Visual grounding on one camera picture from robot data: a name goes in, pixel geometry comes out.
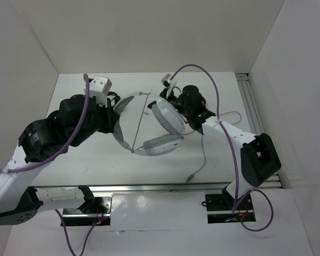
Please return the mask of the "white over-ear headphones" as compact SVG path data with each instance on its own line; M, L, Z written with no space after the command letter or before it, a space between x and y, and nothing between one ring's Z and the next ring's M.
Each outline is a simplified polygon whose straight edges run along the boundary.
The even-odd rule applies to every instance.
M159 156L181 146L185 126L178 111L160 96L135 92L114 107L119 120L113 136L122 148L140 156Z

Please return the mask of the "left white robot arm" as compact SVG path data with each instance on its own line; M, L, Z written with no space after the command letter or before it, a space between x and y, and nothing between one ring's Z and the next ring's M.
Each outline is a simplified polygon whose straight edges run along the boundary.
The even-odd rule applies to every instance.
M69 189L31 186L39 173L69 147L77 147L96 132L109 134L119 116L113 106L116 93L104 96L82 94L64 99L47 118L30 123L18 138L11 160L0 173L0 226L19 225L37 213L72 208L89 213L98 200L87 185Z

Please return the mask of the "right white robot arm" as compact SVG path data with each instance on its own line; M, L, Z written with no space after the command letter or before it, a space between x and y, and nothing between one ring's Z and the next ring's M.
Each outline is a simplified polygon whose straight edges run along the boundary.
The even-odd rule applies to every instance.
M281 169L282 164L268 134L245 132L217 118L214 112L207 109L206 100L194 85L185 86L179 96L174 95L173 87L168 82L164 86L160 96L172 104L190 128L226 143L231 148L237 173L235 180L223 189L224 207L234 209L246 192L258 188Z

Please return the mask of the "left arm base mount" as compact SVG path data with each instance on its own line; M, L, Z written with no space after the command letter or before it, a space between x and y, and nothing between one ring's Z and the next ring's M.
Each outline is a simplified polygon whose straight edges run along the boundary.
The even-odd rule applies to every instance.
M98 194L89 210L64 208L62 217L66 227L110 226L112 202L112 194Z

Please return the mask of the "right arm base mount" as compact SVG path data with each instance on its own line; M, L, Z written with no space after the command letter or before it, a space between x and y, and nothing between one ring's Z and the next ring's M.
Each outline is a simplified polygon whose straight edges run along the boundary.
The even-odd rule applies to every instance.
M223 194L206 194L201 205L207 210L207 222L236 223L244 217L244 222L256 222L252 198L250 195L240 203L235 212L232 212L233 202Z

